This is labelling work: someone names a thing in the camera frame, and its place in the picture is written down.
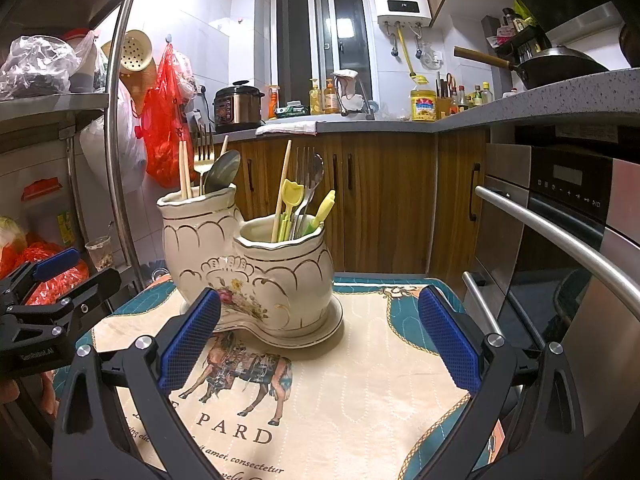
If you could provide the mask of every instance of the wok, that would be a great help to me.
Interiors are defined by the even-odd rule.
[[[498,68],[513,70],[520,76],[520,79],[522,79],[527,89],[607,71],[606,67],[586,54],[565,46],[556,46],[542,50],[519,65],[513,64],[506,59],[490,56],[489,54],[469,50],[468,48],[462,48],[460,46],[453,49],[453,55],[455,57],[463,57],[464,59],[497,66]]]

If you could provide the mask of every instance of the yellow hose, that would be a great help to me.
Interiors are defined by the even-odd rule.
[[[400,39],[400,43],[402,43],[404,58],[406,59],[407,65],[409,65],[409,77],[414,78],[415,77],[414,67],[411,66],[411,59],[409,58],[409,53],[407,52],[406,45],[404,44],[404,36],[402,36],[402,27],[400,27],[400,22],[396,22],[396,28],[398,29],[398,38]]]

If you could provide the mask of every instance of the metal spoon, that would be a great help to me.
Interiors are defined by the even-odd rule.
[[[229,187],[240,168],[240,152],[229,150],[218,157],[204,180],[204,192],[214,193]]]
[[[305,182],[305,197],[302,199],[298,209],[296,209],[295,231],[292,229],[290,240],[300,238],[302,234],[302,224],[305,221],[306,207],[313,200],[316,187],[318,187],[324,178],[324,162],[318,153],[314,153],[313,157],[310,158],[306,171],[308,173],[308,180]]]

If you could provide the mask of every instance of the floral pattern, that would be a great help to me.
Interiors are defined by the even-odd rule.
[[[217,288],[217,292],[220,295],[220,301],[222,306],[226,306],[236,312],[248,314],[255,317],[257,320],[267,319],[267,309],[263,308],[255,299],[255,296],[247,296],[242,292],[242,282],[237,279],[232,279],[231,284],[228,286],[225,280],[222,278],[220,281],[220,288]]]

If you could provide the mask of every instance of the metal bolt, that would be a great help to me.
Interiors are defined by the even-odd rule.
[[[556,343],[555,341],[549,343],[549,350],[551,350],[551,353],[556,355],[560,355],[564,351],[562,345],[560,343]]]
[[[486,339],[491,346],[496,348],[500,348],[504,345],[504,338],[500,334],[489,334]]]
[[[76,353],[80,357],[85,357],[85,356],[87,356],[87,355],[89,355],[91,353],[91,347],[89,345],[79,346],[78,350],[76,351]]]
[[[153,339],[151,339],[148,335],[140,336],[138,339],[136,339],[136,348],[144,350],[145,348],[149,348],[152,342]]]

